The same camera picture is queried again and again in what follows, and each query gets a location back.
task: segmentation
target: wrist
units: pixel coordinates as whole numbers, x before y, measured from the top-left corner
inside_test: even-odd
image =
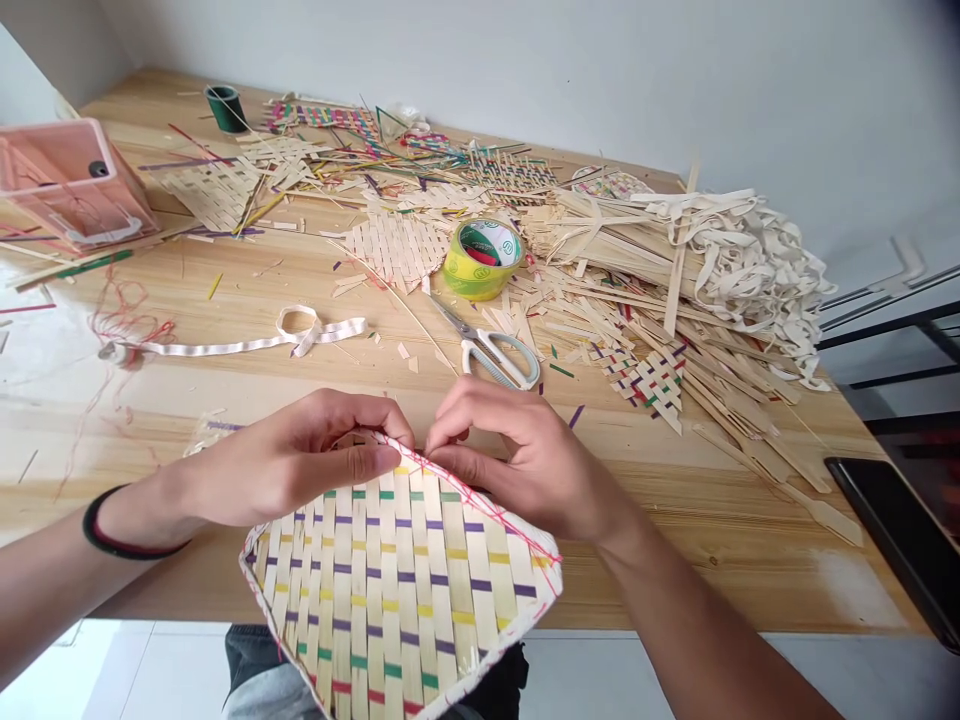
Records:
[[[621,510],[621,517],[610,523],[594,546],[604,560],[635,564],[658,531],[639,505],[630,502]]]
[[[143,550],[167,550],[192,539],[206,524],[185,510],[185,482],[176,464],[128,485],[100,507],[97,528],[110,540]]]

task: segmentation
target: white ribbon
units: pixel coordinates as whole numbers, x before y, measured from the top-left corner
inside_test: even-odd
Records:
[[[298,333],[288,332],[283,327],[284,320],[286,320],[288,315],[293,313],[310,315],[313,317],[313,325],[309,329]],[[280,311],[280,317],[277,318],[277,331],[280,334],[272,338],[230,343],[228,345],[162,345],[160,343],[143,343],[139,345],[137,343],[120,343],[120,345],[136,348],[144,352],[156,353],[157,355],[203,357],[205,355],[231,355],[233,353],[249,352],[250,350],[260,350],[261,348],[290,343],[296,345],[293,354],[297,357],[303,357],[314,345],[340,342],[341,340],[366,332],[366,329],[366,318],[350,318],[349,320],[331,325],[321,325],[320,318],[317,317],[317,313],[313,308],[307,307],[306,305],[291,305]]]
[[[640,194],[630,200],[668,221],[673,243],[680,218],[689,210],[685,239],[703,256],[694,285],[696,299],[717,317],[735,323],[739,332],[773,332],[800,368],[800,383],[811,390],[830,389],[813,377],[820,360],[817,304],[821,295],[836,292],[837,286],[823,277],[823,261],[803,249],[796,224],[770,210],[766,198],[753,190],[726,195]]]

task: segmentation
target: scissor blade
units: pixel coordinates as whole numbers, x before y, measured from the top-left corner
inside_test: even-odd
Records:
[[[440,303],[440,301],[435,300],[432,297],[430,299],[433,300],[433,304],[437,306],[437,309],[440,311],[440,314],[447,319],[447,322],[449,322],[451,325],[453,325],[454,328],[456,328],[457,332],[460,333],[462,337],[467,337],[470,334],[470,331],[473,328],[467,325],[463,320],[457,317],[453,312],[451,312],[450,310],[447,310],[447,308],[444,307]]]

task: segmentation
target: black wristband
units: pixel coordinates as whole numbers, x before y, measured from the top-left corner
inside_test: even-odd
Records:
[[[97,525],[97,515],[100,513],[100,506],[103,505],[104,500],[117,492],[117,490],[122,490],[125,487],[126,485],[119,485],[115,488],[107,490],[105,493],[103,493],[103,495],[90,503],[90,507],[88,507],[87,511],[83,514],[83,536],[87,538],[87,542],[93,545],[97,550],[105,552],[108,555],[123,558],[124,560],[143,560],[147,562],[168,558],[171,555],[180,552],[183,550],[183,548],[190,544],[190,541],[187,540],[187,542],[185,542],[183,545],[175,547],[172,550],[154,551],[144,550],[143,548],[133,547],[132,545],[125,545],[106,537],[100,531]]]

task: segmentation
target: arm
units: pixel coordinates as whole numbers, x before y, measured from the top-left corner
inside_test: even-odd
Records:
[[[508,463],[457,445],[498,432]],[[469,376],[437,411],[428,457],[555,535],[592,543],[679,720],[839,714],[659,533],[553,409]]]
[[[357,426],[413,447],[392,400],[319,390],[103,503],[106,537],[144,550],[177,547],[209,523],[251,526],[282,517],[341,485],[395,468],[385,446],[327,452]],[[83,511],[0,549],[0,690],[70,625],[156,565],[115,558],[83,536]]]

